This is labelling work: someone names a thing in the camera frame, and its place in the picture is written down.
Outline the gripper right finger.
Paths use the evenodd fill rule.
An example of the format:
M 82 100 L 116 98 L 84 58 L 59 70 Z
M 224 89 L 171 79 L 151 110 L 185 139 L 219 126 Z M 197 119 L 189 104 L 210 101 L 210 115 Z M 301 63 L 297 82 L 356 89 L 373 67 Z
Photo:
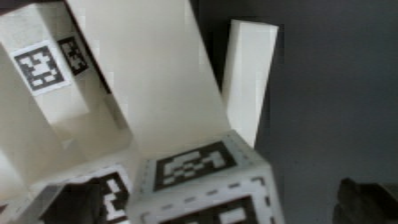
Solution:
M 341 180 L 333 224 L 398 224 L 398 183 Z

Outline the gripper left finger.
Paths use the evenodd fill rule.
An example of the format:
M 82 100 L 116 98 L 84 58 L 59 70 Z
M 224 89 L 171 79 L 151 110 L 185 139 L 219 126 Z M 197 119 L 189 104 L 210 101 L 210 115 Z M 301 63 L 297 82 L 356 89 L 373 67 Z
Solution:
M 14 224 L 107 224 L 103 196 L 98 179 L 84 183 L 50 185 Z

